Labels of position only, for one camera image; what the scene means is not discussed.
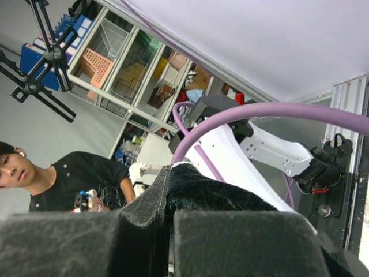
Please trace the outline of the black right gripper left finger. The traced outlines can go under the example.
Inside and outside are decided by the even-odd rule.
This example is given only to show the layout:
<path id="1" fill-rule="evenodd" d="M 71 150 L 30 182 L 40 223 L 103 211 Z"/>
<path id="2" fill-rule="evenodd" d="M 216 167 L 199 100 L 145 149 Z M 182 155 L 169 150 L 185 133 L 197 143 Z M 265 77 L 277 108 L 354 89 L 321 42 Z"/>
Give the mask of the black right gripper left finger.
<path id="1" fill-rule="evenodd" d="M 167 276 L 170 167 L 118 211 L 1 216 L 2 276 Z"/>

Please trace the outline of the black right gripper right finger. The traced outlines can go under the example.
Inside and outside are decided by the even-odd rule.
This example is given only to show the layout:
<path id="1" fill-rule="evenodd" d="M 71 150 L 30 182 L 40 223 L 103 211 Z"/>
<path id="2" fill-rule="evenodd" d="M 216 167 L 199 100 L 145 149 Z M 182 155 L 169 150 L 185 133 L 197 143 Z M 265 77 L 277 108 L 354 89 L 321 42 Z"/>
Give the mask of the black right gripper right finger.
<path id="1" fill-rule="evenodd" d="M 286 212 L 177 211 L 176 276 L 328 276 L 306 219 Z"/>

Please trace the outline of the black and white checkered pillowcase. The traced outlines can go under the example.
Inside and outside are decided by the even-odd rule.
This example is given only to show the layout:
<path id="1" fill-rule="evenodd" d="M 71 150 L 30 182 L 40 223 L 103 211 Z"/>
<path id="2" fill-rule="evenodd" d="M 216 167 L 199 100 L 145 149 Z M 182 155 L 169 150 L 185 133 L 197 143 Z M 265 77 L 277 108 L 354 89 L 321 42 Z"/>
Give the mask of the black and white checkered pillowcase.
<path id="1" fill-rule="evenodd" d="M 170 171 L 176 276 L 367 276 L 352 253 L 305 217 L 180 162 Z"/>

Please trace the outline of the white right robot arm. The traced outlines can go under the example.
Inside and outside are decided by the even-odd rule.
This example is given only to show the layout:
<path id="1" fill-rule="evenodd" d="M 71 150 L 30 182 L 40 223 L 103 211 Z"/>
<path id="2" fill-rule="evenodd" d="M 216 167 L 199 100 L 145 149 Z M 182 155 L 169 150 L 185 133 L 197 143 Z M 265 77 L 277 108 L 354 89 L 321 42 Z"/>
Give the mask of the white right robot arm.
<path id="1" fill-rule="evenodd" d="M 234 133 L 212 133 L 204 139 L 208 147 L 212 140 L 224 144 L 226 151 L 238 156 L 286 169 L 288 176 L 301 183 L 318 182 L 325 169 L 318 168 L 318 157 L 299 143 L 282 140 L 251 124 L 241 125 Z M 103 206 L 115 210 L 129 202 L 133 195 L 133 174 L 127 167 L 89 152 L 74 151 L 46 169 L 35 166 L 21 148 L 1 143 L 1 188 L 23 188 L 31 195 L 30 212 L 69 212 L 77 208 L 76 195 L 82 190 L 95 190 Z M 171 212 L 176 209 L 269 209 L 273 200 L 276 208 L 286 211 L 287 205 L 272 188 L 258 182 L 259 195 L 227 189 L 193 189 L 172 193 L 168 200 Z"/>

